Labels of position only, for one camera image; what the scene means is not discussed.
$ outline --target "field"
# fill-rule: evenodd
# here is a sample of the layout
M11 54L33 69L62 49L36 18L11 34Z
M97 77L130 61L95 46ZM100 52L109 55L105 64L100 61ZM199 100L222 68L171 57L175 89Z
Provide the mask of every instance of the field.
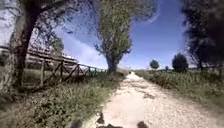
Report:
M136 71L139 76L224 115L224 85L216 73Z
M38 70L25 71L25 82L35 79L39 79ZM73 121L85 121L100 111L120 80L121 76L98 76L85 83L55 85L35 93L0 95L1 127L64 128Z

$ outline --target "white cloud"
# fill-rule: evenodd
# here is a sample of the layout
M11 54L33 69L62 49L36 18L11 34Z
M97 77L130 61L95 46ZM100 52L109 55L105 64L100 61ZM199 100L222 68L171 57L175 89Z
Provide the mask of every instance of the white cloud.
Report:
M64 52L70 56L74 56L79 63L98 68L107 68L104 56L99 55L93 46L89 46L62 31L57 32L57 34L65 44Z

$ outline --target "dirt path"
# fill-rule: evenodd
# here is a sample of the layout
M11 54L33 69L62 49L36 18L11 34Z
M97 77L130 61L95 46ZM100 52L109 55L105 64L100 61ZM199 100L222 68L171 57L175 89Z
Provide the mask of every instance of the dirt path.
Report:
M104 106L101 118L93 117L84 128L96 128L96 122L107 126L100 128L223 128L196 103L174 98L134 73Z

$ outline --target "sky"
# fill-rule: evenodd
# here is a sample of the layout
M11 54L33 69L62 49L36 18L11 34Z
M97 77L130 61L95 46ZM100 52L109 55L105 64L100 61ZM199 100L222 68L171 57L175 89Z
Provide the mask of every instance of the sky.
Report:
M132 51L123 57L119 67L146 69L152 59L159 62L160 68L171 67L173 56L184 50L184 18L180 13L179 2L180 0L157 0L158 9L152 19L132 24ZM0 30L1 42L7 41L11 30ZM64 42L66 54L74 56L82 64L107 68L104 56L94 48L99 40L93 34L80 30L71 35L62 29L56 30L56 33Z

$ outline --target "shrub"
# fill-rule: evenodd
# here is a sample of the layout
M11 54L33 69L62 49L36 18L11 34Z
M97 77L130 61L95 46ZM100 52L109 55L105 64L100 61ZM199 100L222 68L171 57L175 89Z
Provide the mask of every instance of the shrub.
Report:
M159 68L159 63L158 63L158 61L156 61L156 60L152 60L152 61L150 62L150 67L151 67L152 69L158 69L158 68Z
M183 54L178 53L174 56L172 65L175 72L186 72L188 68L187 58Z

